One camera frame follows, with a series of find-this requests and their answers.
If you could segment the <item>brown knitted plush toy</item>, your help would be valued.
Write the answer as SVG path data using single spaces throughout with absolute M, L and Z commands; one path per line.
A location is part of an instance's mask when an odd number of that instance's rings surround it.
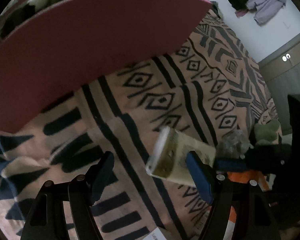
M 12 12 L 7 18 L 1 29 L 0 38 L 6 38 L 17 26 L 33 17 L 39 11 L 60 1 L 62 0 L 28 0 L 23 7 Z

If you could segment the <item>long white product box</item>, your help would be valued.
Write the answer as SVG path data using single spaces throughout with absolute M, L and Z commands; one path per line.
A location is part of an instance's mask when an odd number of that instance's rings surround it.
M 167 230 L 157 227 L 144 237 L 143 240 L 168 240 L 170 238 L 170 233 Z

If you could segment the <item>lilac hoodie on hook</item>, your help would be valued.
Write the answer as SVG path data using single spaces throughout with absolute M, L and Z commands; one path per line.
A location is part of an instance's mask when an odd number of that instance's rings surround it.
M 246 8 L 235 10 L 235 15 L 240 18 L 248 12 L 253 11 L 255 22 L 262 26 L 271 20 L 279 10 L 286 5 L 287 0 L 249 0 Z

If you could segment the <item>pink cardboard box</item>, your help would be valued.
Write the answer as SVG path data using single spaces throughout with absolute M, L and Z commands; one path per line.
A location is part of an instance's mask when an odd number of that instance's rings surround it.
M 178 50 L 208 0 L 64 0 L 0 44 L 0 131 L 101 75 Z

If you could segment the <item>peach black patterned blanket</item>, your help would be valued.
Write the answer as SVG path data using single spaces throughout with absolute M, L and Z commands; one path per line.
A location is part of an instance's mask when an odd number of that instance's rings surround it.
M 45 107 L 15 134 L 0 132 L 0 230 L 19 239 L 42 185 L 71 181 L 110 151 L 115 164 L 94 220 L 104 239 L 156 228 L 190 239 L 209 206 L 197 190 L 147 173 L 157 140 L 181 132 L 217 146 L 277 119 L 274 100 L 235 32 L 209 12 L 174 53 L 102 76 Z

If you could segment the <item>small beige product box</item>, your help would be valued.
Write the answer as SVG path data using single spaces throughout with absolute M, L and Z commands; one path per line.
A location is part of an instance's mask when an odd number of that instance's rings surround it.
M 195 151 L 204 164 L 213 165 L 216 149 L 176 129 L 161 129 L 153 153 L 146 164 L 146 172 L 155 178 L 194 187 L 186 165 L 186 156 Z

